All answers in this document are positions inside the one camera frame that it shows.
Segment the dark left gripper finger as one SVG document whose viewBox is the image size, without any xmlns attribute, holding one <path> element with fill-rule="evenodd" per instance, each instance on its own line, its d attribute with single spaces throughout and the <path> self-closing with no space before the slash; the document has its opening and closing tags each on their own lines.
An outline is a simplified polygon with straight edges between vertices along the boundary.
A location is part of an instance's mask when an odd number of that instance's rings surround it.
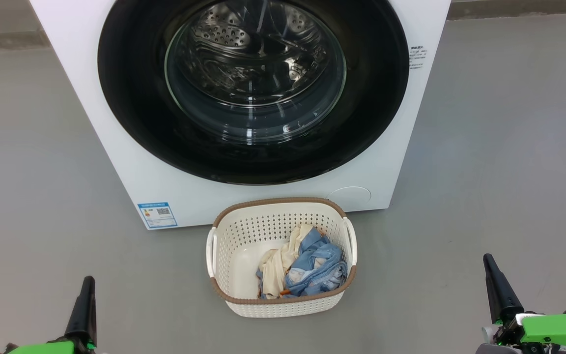
<svg viewBox="0 0 566 354">
<path fill-rule="evenodd" d="M 96 280 L 93 276 L 83 280 L 64 335 L 84 347 L 97 345 Z"/>
</svg>

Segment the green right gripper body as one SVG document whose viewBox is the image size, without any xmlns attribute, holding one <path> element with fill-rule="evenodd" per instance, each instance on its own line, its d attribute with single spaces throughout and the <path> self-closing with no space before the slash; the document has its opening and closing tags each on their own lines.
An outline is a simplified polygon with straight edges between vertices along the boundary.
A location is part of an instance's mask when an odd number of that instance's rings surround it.
<svg viewBox="0 0 566 354">
<path fill-rule="evenodd" d="M 566 354 L 566 311 L 518 313 L 509 321 L 483 327 L 479 354 Z"/>
</svg>

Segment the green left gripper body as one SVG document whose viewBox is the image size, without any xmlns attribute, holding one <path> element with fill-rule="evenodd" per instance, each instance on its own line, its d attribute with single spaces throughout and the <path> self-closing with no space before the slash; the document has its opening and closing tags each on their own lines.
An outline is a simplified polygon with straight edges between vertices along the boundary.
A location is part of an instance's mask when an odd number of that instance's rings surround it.
<svg viewBox="0 0 566 354">
<path fill-rule="evenodd" d="M 58 338 L 47 343 L 19 346 L 8 343 L 0 354 L 94 354 L 96 345 L 76 338 Z"/>
</svg>

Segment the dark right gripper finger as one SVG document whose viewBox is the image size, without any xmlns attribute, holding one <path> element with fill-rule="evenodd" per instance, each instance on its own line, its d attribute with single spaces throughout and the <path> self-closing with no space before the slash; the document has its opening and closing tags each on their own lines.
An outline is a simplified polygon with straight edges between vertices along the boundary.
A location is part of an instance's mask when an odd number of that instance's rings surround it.
<svg viewBox="0 0 566 354">
<path fill-rule="evenodd" d="M 483 265 L 491 321 L 508 324 L 525 309 L 492 254 L 483 256 Z"/>
</svg>

